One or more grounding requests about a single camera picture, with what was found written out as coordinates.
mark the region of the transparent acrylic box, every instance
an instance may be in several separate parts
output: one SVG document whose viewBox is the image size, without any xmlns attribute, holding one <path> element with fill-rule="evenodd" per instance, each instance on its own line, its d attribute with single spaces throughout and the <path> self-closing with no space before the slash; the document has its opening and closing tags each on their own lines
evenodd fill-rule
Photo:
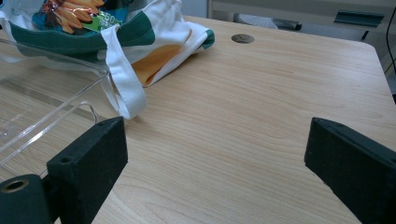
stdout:
<svg viewBox="0 0 396 224">
<path fill-rule="evenodd" d="M 0 39 L 0 182 L 44 177 L 47 161 L 118 116 L 109 83 L 105 68 Z"/>
</svg>

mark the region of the white strap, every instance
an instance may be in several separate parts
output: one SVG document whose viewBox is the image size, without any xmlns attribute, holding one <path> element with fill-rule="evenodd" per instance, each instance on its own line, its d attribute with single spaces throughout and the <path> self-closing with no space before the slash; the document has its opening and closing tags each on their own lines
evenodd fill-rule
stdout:
<svg viewBox="0 0 396 224">
<path fill-rule="evenodd" d="M 116 24 L 101 31 L 101 35 L 107 44 L 106 64 L 118 90 L 116 98 L 119 108 L 116 109 L 126 119 L 131 119 L 146 106 L 146 94 L 117 39 L 119 28 L 120 25 Z"/>
</svg>

